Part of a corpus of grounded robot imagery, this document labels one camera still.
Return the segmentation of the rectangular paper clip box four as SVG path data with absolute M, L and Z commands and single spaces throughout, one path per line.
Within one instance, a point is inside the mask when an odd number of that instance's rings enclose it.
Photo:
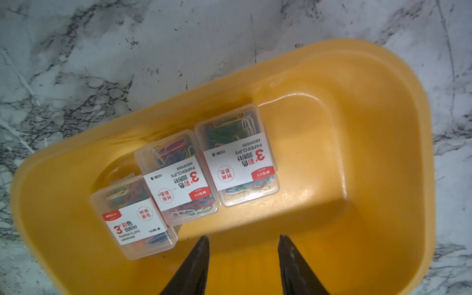
M 130 260 L 168 251 L 178 242 L 178 232 L 164 221 L 143 176 L 100 189 L 90 202 Z

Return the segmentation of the yellow plastic storage box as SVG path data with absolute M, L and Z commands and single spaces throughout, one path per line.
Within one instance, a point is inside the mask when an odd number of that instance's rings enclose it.
M 131 261 L 90 202 L 139 169 L 146 143 L 258 106 L 278 167 L 269 197 L 185 224 L 170 251 Z M 68 295 L 157 295 L 201 236 L 208 295 L 280 295 L 292 240 L 332 295 L 407 295 L 435 248 L 430 110 L 412 70 L 353 39 L 307 45 L 36 152 L 11 184 L 14 224 Z

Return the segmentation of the rectangular paper clip box six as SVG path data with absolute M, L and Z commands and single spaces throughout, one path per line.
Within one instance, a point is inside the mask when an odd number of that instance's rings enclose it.
M 218 212 L 221 203 L 195 134 L 183 130 L 138 148 L 135 153 L 145 182 L 164 221 L 180 226 Z

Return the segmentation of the rectangular paper clip box seven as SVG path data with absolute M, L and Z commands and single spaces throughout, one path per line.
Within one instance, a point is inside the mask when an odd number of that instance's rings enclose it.
M 203 120 L 194 132 L 225 207 L 279 191 L 277 165 L 255 104 Z

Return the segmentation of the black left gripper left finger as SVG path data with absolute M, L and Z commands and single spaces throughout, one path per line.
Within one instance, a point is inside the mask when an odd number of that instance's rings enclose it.
M 199 238 L 161 295 L 204 295 L 210 264 L 210 240 Z

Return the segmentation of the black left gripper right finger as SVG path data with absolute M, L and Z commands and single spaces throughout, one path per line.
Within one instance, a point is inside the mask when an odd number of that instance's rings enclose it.
M 288 236 L 280 236 L 278 254 L 284 295 L 329 295 Z

